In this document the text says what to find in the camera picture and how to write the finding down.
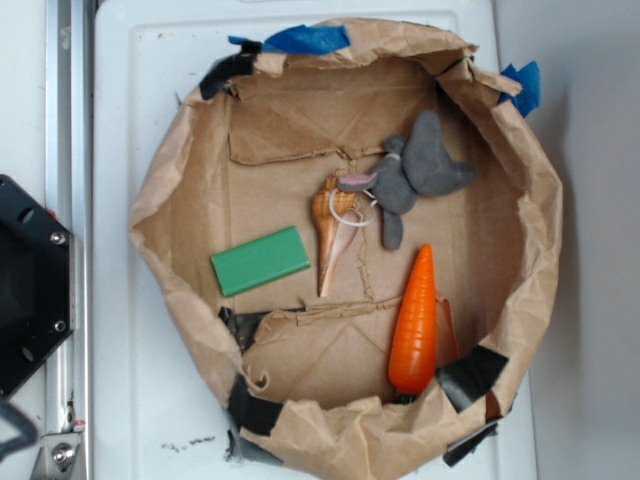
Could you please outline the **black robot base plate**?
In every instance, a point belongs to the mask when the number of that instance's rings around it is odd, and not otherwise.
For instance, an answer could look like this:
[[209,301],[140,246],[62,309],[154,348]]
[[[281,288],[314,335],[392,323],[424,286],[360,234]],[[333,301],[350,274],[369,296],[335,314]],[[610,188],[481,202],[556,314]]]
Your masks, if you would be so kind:
[[71,333],[71,233],[1,176],[1,397],[10,399]]

